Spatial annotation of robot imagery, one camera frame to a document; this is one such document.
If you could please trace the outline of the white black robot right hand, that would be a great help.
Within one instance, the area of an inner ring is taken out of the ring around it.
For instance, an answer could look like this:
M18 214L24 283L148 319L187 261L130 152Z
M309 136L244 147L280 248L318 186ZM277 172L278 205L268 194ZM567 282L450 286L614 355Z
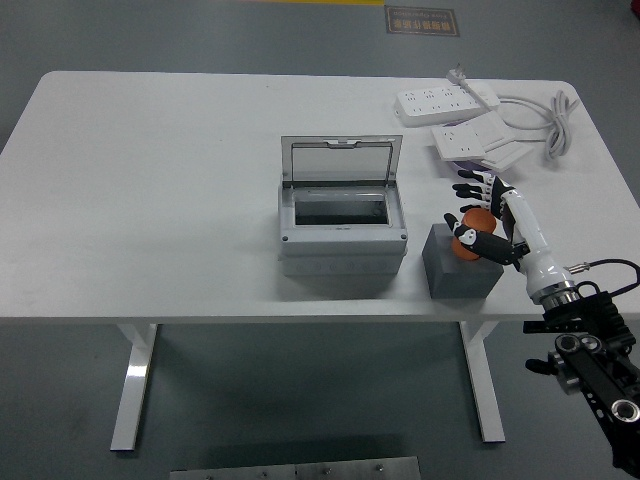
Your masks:
M456 195L471 201L463 213L483 210L502 222L506 236L498 237L467 226L455 215L444 219L462 247L500 265L512 265L526 277L532 302L549 311L579 299L574 279L552 255L539 223L525 197L489 172L460 170L464 183L453 186Z

